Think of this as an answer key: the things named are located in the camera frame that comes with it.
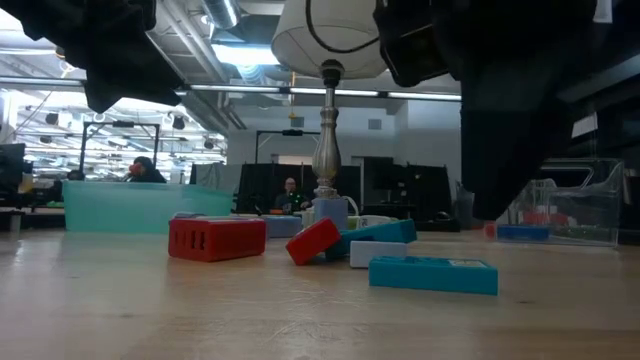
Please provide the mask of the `blue rectangular adapter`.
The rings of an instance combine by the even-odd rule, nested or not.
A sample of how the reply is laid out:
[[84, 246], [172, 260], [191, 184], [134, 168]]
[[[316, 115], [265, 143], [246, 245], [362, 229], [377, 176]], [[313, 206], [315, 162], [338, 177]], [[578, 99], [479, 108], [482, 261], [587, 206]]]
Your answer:
[[516, 241], [546, 241], [550, 237], [550, 230], [547, 227], [530, 225], [498, 225], [496, 237]]

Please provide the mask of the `teal adapter with yellow label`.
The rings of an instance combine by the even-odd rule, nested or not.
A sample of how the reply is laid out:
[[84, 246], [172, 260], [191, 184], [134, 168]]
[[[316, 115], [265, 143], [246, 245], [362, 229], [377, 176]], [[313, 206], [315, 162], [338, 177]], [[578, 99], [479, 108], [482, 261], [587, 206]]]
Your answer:
[[421, 256], [374, 257], [370, 286], [496, 296], [498, 270], [481, 260]]

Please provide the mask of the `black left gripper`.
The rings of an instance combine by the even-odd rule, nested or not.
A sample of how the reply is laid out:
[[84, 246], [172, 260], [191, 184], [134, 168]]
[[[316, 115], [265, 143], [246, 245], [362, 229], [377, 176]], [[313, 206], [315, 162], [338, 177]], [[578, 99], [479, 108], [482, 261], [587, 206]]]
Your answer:
[[65, 48], [86, 72], [90, 109], [103, 113], [123, 98], [175, 106], [183, 79], [144, 32], [156, 24], [156, 0], [0, 0], [32, 40]]

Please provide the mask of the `white shade silver table lamp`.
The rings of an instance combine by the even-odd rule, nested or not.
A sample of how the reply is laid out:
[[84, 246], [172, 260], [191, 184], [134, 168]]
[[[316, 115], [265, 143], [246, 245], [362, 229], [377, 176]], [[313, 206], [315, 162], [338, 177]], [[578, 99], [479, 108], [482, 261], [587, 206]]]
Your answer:
[[375, 78], [386, 70], [373, 17], [377, 2], [286, 0], [271, 41], [271, 52], [280, 64], [324, 84], [320, 138], [312, 157], [319, 198], [338, 196], [333, 184], [341, 167], [335, 105], [339, 83]]

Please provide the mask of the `teal translucent plastic bin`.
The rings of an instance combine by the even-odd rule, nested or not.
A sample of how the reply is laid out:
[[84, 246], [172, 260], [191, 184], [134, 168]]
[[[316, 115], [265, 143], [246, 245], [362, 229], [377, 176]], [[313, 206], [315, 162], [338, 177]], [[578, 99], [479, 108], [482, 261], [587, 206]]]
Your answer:
[[63, 202], [70, 232], [166, 234], [178, 212], [229, 215], [233, 195], [199, 185], [66, 181]]

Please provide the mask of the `black partition panel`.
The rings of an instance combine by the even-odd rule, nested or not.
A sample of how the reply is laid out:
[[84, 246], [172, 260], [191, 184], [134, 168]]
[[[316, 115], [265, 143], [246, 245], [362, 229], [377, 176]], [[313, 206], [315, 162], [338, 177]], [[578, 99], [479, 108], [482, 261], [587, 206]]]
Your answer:
[[[361, 207], [361, 171], [359, 166], [342, 166], [333, 187], [340, 196], [348, 196]], [[241, 170], [239, 190], [236, 196], [237, 213], [268, 213], [273, 209], [276, 197], [285, 193], [285, 180], [293, 178], [297, 192], [312, 200], [317, 179], [310, 165], [244, 164]]]

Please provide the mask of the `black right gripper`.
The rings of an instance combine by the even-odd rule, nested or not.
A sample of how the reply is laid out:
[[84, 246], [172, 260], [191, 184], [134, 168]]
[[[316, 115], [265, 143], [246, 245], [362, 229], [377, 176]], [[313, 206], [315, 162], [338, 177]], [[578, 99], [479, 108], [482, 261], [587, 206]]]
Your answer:
[[471, 111], [462, 114], [462, 184], [475, 218], [500, 217], [586, 115], [559, 92], [590, 46], [597, 4], [375, 0], [380, 54], [397, 85], [445, 73], [460, 84]]

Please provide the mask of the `plain teal adapter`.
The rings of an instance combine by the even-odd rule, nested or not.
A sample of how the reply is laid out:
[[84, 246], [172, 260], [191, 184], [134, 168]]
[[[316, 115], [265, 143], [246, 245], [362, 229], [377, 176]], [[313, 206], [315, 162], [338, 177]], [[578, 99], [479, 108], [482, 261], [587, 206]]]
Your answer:
[[329, 261], [341, 259], [350, 253], [352, 241], [375, 241], [409, 244], [417, 240], [413, 220], [401, 220], [340, 232], [340, 240], [324, 251]]

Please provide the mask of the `large red wall charger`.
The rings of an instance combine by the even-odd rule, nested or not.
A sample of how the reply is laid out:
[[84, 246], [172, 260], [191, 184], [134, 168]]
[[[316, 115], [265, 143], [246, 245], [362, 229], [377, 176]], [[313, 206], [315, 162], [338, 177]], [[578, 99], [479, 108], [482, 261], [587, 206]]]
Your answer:
[[169, 221], [168, 253], [198, 262], [218, 262], [264, 253], [266, 222], [258, 218], [176, 218]]

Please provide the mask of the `light blue charger cube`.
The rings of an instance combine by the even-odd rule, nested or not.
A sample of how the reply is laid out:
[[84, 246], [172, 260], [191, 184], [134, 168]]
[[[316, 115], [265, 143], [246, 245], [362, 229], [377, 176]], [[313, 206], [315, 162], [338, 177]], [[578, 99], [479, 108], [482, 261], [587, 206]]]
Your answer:
[[267, 238], [291, 238], [302, 230], [302, 219], [297, 216], [264, 216]]

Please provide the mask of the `white adapter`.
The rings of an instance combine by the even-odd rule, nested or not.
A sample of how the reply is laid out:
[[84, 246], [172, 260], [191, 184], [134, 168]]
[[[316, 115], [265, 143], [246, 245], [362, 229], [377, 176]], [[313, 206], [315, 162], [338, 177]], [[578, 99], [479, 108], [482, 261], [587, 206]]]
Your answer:
[[351, 268], [368, 268], [374, 257], [406, 257], [407, 252], [408, 245], [405, 243], [353, 241], [350, 244], [349, 264]]

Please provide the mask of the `periwinkle blue charger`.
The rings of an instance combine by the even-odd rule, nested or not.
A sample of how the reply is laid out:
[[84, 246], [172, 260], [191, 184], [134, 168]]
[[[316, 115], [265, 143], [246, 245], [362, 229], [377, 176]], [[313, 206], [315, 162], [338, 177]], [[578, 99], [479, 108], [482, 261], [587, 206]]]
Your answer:
[[330, 219], [340, 231], [348, 225], [348, 200], [346, 198], [316, 198], [313, 200], [314, 221]]

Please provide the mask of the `slim red adapter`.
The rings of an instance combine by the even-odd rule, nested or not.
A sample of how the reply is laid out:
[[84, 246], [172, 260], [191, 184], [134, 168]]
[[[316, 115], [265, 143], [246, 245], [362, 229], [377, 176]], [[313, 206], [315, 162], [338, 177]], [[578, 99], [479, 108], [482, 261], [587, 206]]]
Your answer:
[[338, 243], [340, 238], [341, 234], [336, 225], [330, 218], [325, 217], [293, 236], [285, 248], [294, 264], [302, 266]]

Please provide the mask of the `black computer monitor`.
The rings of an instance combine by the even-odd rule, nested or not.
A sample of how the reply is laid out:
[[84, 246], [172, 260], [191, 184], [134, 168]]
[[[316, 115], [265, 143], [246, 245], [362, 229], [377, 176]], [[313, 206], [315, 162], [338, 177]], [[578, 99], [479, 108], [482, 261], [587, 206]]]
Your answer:
[[0, 194], [18, 190], [23, 177], [25, 149], [24, 144], [0, 145]]

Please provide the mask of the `small white charger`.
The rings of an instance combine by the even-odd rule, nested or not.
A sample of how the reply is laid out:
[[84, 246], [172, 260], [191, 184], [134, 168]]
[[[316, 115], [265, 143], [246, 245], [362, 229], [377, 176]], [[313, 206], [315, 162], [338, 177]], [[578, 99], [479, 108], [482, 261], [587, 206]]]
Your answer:
[[357, 229], [376, 225], [388, 224], [397, 221], [397, 218], [381, 215], [361, 215], [356, 224]]

